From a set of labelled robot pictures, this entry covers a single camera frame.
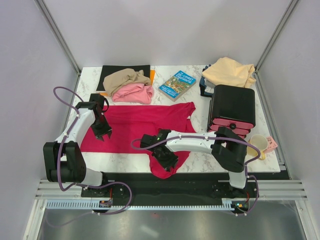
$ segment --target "yellow mug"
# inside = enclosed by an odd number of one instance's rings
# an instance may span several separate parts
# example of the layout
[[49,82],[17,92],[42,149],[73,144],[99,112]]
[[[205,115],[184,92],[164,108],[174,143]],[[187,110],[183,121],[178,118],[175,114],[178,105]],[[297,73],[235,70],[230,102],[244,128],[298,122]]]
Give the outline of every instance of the yellow mug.
[[[259,157],[260,160],[266,159],[266,155],[264,153],[264,150],[268,148],[268,140],[266,137],[260,134],[255,134],[250,138],[248,143],[260,150],[261,152],[261,156]],[[249,146],[247,147],[246,152],[253,157],[256,157],[258,155],[257,151]]]

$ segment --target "red t-shirt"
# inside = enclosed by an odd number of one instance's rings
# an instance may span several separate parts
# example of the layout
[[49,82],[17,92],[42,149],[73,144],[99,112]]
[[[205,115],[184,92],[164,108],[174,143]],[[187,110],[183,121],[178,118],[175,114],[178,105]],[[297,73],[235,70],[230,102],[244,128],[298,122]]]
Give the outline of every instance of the red t-shirt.
[[170,129],[183,133],[195,133],[190,121],[190,116],[195,110],[193,102],[179,103],[171,106],[162,105],[120,105],[110,106],[104,113],[107,122],[112,128],[109,139],[104,136],[104,141],[99,141],[91,128],[87,131],[81,144],[82,152],[141,154],[146,153],[150,159],[151,172],[162,179],[170,177],[177,172],[189,156],[189,151],[180,151],[178,163],[170,172],[165,171],[158,161],[151,156],[148,150],[135,150],[131,142],[141,139],[144,134],[157,135],[160,129]]

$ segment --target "white wall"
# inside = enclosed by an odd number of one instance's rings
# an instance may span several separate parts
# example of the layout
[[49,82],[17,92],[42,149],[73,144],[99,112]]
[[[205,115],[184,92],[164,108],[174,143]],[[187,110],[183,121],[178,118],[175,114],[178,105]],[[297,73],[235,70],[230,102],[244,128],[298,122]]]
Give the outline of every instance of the white wall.
[[52,89],[77,79],[33,0],[1,1],[0,76],[0,238],[18,240],[45,176],[43,145],[67,112]]
[[80,67],[256,64],[290,0],[45,0]]
[[302,0],[260,76],[290,173],[303,181],[320,226],[320,1]]

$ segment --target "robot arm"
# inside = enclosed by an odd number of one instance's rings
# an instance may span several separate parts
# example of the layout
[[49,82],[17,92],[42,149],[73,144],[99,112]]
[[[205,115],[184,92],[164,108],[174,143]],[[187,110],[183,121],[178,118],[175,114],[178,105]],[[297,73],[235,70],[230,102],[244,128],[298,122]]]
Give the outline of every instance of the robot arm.
[[[112,129],[109,126],[104,113],[105,98],[98,93],[90,95],[89,101],[79,102],[76,108],[79,111],[79,119],[73,126],[62,147],[60,173],[63,183],[82,183],[84,185],[100,186],[103,174],[86,167],[86,163],[80,151],[82,140],[89,128],[93,130],[95,137],[103,141],[103,136],[111,136]],[[43,146],[43,155],[47,179],[50,182],[58,181],[58,152],[65,133],[70,128],[77,113],[63,131],[54,141],[46,142]]]
[[227,127],[219,127],[218,131],[207,133],[180,133],[162,129],[157,136],[143,135],[140,147],[146,148],[166,139],[175,138],[149,149],[152,156],[166,171],[170,171],[170,168],[174,168],[178,162],[174,152],[191,151],[212,154],[221,167],[228,171],[230,185],[243,189],[247,183],[245,175],[247,146],[233,141],[225,141],[226,144],[223,146],[224,141],[211,140],[209,137],[225,137],[245,142]]

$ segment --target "table surface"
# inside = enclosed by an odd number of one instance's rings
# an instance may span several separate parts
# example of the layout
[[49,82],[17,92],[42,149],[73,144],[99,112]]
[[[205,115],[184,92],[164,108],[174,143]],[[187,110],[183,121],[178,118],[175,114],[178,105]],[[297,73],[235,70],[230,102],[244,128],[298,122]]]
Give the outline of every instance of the table surface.
[[[184,66],[151,66],[155,70],[153,81],[154,96],[151,105],[173,105],[179,103],[194,102],[195,111],[191,116],[191,123],[197,133],[206,132],[206,125],[209,111],[209,97],[200,96],[199,81],[204,65],[184,65]],[[158,87],[178,71],[194,77],[196,83],[176,102],[172,102],[165,95],[158,91]],[[91,93],[95,93],[102,67],[84,67],[81,73],[76,93],[84,101],[88,101]],[[256,86],[251,87],[255,91],[255,116],[256,126],[247,135],[246,141],[254,134],[261,134],[265,137],[270,136],[266,118],[261,106]],[[110,105],[141,105],[140,103],[113,102],[107,97]],[[79,102],[74,98],[73,105]],[[150,173],[149,157],[147,154],[127,154],[127,153],[97,153],[82,152],[86,166],[90,169],[109,172],[109,173]],[[275,151],[266,154],[265,160],[256,160],[248,164],[249,172],[275,173],[280,172],[278,159]],[[212,155],[191,152],[184,164],[178,169],[177,173],[223,173],[223,169]]]

